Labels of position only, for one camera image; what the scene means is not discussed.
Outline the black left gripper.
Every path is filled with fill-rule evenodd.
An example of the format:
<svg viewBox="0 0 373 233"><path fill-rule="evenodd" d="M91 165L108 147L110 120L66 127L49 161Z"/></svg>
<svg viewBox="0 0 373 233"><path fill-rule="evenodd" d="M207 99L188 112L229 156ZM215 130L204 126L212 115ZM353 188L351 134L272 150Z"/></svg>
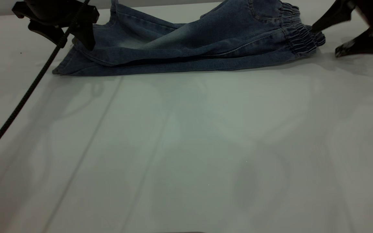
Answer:
<svg viewBox="0 0 373 233"><path fill-rule="evenodd" d="M99 19L95 6L78 0L24 0L16 2L12 12L18 18L29 18L28 29L42 35L49 41L64 48L61 42L65 32L56 26L68 27L77 17L77 24L72 26L73 43L80 42L87 50L95 47L93 24Z"/></svg>

